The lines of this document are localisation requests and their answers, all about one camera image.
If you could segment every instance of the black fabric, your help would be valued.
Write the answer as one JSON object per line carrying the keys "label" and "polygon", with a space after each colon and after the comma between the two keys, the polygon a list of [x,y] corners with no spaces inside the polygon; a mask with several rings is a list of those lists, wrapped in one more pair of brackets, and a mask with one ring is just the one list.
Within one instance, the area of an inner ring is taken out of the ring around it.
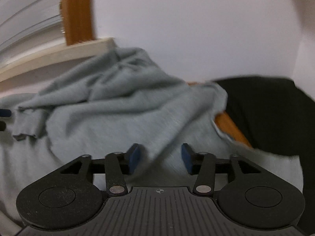
{"label": "black fabric", "polygon": [[299,155],[306,208],[299,227],[315,233],[315,102],[285,78],[218,80],[228,93],[226,112],[254,148]]}

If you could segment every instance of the white shutter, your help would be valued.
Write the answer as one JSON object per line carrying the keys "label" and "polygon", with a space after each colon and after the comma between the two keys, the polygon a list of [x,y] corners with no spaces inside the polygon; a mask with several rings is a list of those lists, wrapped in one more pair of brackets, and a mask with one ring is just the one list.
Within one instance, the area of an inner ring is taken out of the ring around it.
{"label": "white shutter", "polygon": [[60,0],[0,0],[0,51],[61,21]]}

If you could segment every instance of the brown wooden beam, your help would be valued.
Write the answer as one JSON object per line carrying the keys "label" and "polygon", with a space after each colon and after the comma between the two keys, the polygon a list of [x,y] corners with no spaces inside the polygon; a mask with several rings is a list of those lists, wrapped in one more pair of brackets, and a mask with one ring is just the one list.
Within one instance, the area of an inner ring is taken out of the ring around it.
{"label": "brown wooden beam", "polygon": [[60,10],[67,45],[95,40],[91,0],[61,0]]}

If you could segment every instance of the gray garment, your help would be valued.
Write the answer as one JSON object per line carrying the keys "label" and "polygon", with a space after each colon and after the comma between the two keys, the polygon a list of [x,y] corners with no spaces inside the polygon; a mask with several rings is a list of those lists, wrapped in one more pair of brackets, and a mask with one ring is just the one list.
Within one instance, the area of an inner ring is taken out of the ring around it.
{"label": "gray garment", "polygon": [[[11,119],[14,126],[0,132],[7,171],[0,181],[0,211],[17,223],[15,199],[23,187],[82,154],[98,159],[133,143],[145,152],[134,175],[126,177],[129,187],[193,186],[196,176],[187,174],[180,156],[181,144],[189,143],[218,158],[244,155],[302,190],[297,157],[246,148],[217,129],[214,117],[227,99],[219,85],[189,87],[161,71],[141,49],[117,48],[94,57],[34,97],[7,97],[0,107],[11,108],[17,99],[25,101]],[[219,178],[217,183],[216,188],[223,184]],[[104,177],[94,184],[104,189]]]}

